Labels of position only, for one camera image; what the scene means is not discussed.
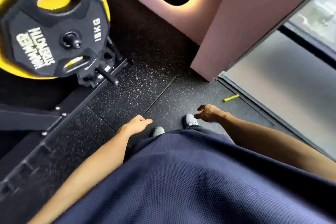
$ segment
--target forearm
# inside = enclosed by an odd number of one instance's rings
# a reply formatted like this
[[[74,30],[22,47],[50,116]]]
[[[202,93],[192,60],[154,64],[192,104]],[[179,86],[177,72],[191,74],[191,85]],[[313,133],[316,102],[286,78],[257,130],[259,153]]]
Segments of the forearm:
[[[303,142],[225,112],[218,123],[238,146],[336,182],[336,163]]]
[[[92,187],[119,167],[124,160],[129,136],[126,131],[120,130],[110,141],[87,158],[29,224],[51,223]]]

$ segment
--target shirt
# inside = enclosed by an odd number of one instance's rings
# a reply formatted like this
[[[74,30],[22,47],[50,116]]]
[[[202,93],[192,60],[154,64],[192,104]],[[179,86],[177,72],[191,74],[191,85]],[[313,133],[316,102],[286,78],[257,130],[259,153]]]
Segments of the shirt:
[[[55,223],[335,223],[335,192],[224,135],[184,129],[128,149]]]

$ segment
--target left arm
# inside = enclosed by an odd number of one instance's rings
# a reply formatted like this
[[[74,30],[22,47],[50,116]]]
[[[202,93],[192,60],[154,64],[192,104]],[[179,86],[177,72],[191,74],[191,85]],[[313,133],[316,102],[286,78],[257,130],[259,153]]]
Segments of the left arm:
[[[145,120],[138,115],[123,125],[110,141],[101,146],[69,176],[28,224],[51,223],[82,198],[123,163],[129,137],[144,130],[150,123],[151,119]]]

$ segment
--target person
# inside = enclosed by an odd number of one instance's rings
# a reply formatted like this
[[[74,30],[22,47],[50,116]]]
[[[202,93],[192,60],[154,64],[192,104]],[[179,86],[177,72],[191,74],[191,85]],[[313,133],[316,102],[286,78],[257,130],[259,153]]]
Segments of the person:
[[[198,111],[185,117],[187,129],[157,128],[126,152],[129,137],[152,123],[136,116],[29,223],[335,223],[334,161],[213,105]]]

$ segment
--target yellow stick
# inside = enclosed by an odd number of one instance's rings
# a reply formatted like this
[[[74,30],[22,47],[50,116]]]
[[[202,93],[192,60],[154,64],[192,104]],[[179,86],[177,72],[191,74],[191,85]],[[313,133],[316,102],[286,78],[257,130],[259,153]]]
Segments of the yellow stick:
[[[228,102],[229,100],[231,100],[231,99],[235,99],[235,98],[237,98],[237,97],[239,97],[239,94],[234,95],[234,96],[229,97],[229,98],[225,98],[225,99],[223,99],[223,101],[224,101],[224,102]]]

